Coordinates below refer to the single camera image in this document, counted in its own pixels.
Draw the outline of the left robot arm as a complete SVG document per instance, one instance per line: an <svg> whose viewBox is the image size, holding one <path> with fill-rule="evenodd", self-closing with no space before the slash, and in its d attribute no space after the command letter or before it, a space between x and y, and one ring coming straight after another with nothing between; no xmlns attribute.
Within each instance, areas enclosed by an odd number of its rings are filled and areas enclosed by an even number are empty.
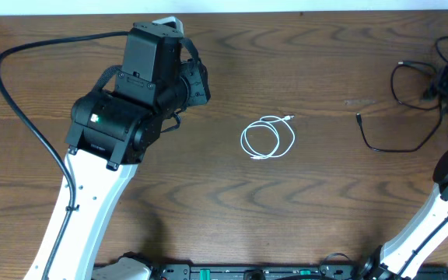
<svg viewBox="0 0 448 280"><path fill-rule="evenodd" d="M105 90L114 75L131 79L119 65L111 66L72 108L64 179L27 279L92 278L116 204L146 149L164 133L163 122L210 98L208 71L199 58L177 66L174 83L152 107L118 89Z"/></svg>

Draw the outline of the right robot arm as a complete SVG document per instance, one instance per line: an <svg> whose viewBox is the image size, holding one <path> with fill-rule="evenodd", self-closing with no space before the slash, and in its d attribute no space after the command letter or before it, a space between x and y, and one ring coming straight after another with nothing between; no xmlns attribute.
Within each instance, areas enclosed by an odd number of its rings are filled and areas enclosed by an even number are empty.
<svg viewBox="0 0 448 280"><path fill-rule="evenodd" d="M423 97L436 100L440 117L448 114L448 61L432 67L431 84ZM392 239L375 249L359 269L359 279L413 279L426 258L448 237L448 150L433 173L433 188L425 204Z"/></svg>

